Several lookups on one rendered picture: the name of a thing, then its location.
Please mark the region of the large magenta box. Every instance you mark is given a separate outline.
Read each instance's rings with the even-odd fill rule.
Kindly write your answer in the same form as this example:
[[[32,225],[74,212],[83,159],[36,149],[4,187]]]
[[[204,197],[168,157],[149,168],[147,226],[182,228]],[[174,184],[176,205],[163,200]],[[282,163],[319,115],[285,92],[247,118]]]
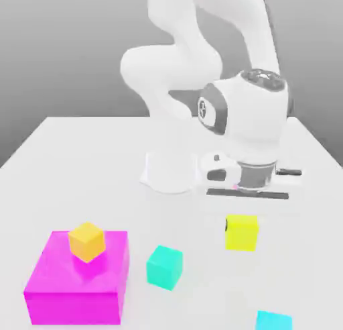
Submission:
[[[53,231],[23,291],[34,325],[118,325],[129,272],[126,231],[106,231],[106,250],[89,263]]]

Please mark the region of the small orange cube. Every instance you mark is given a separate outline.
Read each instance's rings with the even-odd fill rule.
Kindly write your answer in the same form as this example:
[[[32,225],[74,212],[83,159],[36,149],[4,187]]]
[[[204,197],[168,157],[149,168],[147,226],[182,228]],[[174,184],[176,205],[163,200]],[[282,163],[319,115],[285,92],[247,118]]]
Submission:
[[[93,223],[86,222],[68,232],[70,251],[85,263],[106,250],[105,233]]]

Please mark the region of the small turquoise cube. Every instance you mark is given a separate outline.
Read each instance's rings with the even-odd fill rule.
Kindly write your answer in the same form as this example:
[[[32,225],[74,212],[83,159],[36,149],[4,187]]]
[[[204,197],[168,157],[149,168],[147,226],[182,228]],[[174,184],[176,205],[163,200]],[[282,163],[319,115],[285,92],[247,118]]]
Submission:
[[[181,251],[159,245],[146,263],[147,282],[172,291],[183,271]]]

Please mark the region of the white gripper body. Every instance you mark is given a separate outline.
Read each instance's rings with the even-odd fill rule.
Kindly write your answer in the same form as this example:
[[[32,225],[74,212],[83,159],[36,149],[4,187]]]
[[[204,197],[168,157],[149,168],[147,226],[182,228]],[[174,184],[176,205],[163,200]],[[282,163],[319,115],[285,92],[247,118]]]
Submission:
[[[213,215],[284,215],[290,210],[291,199],[284,192],[209,188],[205,194],[205,212]]]

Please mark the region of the small cyan cube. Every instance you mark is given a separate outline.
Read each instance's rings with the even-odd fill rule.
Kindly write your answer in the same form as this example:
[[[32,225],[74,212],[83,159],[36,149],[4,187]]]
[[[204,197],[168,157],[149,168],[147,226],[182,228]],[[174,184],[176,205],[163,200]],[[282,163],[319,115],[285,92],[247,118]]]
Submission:
[[[255,330],[293,330],[292,317],[267,311],[258,311]]]

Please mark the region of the small yellow cube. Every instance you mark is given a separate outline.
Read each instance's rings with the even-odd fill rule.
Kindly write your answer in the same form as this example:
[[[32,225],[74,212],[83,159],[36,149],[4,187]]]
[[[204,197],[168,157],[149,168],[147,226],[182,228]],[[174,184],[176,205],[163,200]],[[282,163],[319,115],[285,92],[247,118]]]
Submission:
[[[259,233],[256,215],[227,215],[225,248],[236,251],[255,251]]]

